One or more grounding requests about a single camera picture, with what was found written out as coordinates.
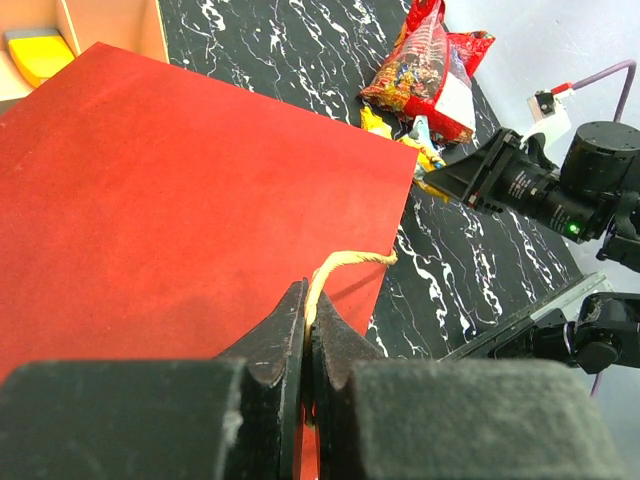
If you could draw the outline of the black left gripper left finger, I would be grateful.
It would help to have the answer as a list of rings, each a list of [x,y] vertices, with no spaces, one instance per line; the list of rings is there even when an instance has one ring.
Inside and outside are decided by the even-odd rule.
[[[5,479],[296,479],[306,281],[206,360],[56,361],[1,387]]]

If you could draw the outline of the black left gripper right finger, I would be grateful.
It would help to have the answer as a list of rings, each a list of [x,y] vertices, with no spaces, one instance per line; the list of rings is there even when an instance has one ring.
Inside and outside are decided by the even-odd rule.
[[[593,400],[539,360],[384,357],[326,296],[311,351],[323,479],[621,479]]]

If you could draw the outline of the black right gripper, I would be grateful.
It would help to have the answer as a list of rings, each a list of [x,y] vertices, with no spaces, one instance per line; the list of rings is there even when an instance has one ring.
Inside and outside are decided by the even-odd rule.
[[[610,220],[607,204],[561,183],[543,135],[521,141],[502,128],[473,154],[425,173],[423,182],[479,212],[514,211],[575,243],[600,238]]]

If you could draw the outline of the yellow M&M's packet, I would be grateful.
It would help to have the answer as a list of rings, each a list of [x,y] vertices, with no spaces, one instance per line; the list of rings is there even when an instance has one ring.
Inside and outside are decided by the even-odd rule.
[[[399,142],[418,151],[418,157],[413,174],[413,183],[427,194],[433,197],[441,198],[445,203],[448,203],[450,198],[445,193],[432,186],[429,186],[424,181],[425,175],[427,173],[446,166],[446,163],[438,155],[436,150],[433,147],[424,145],[417,140],[410,138],[408,135],[404,135],[403,137],[401,137],[399,139]]]
[[[361,108],[360,121],[363,130],[386,139],[393,139],[391,126],[381,116],[375,114],[368,105]]]

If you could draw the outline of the silver Himalaya snack packet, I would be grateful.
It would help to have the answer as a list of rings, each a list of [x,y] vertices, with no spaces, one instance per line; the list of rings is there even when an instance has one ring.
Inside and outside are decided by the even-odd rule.
[[[433,147],[428,118],[425,115],[418,115],[413,122],[408,136],[416,143],[429,148]]]

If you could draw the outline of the large red candy bag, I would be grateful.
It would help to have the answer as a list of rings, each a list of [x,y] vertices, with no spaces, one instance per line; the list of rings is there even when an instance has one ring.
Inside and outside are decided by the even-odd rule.
[[[427,118],[432,136],[468,143],[476,131],[472,78],[495,38],[449,32],[443,1],[414,1],[391,53],[360,91],[370,104],[409,122]]]

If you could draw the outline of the red brown paper bag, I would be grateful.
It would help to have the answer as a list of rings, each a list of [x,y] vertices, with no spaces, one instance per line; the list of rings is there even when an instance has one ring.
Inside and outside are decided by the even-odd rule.
[[[417,153],[96,44],[1,117],[1,387],[206,360],[338,251],[389,254]]]

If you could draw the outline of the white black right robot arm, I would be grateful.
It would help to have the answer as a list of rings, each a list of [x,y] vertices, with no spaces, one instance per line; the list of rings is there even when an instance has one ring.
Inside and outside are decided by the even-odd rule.
[[[502,128],[475,153],[423,174],[424,184],[481,213],[513,211],[576,244],[600,240],[596,257],[639,269],[639,132],[595,121],[575,132],[562,166],[545,136]],[[554,307],[488,340],[492,359],[545,359],[599,374],[639,365],[639,297],[593,293],[575,320]]]

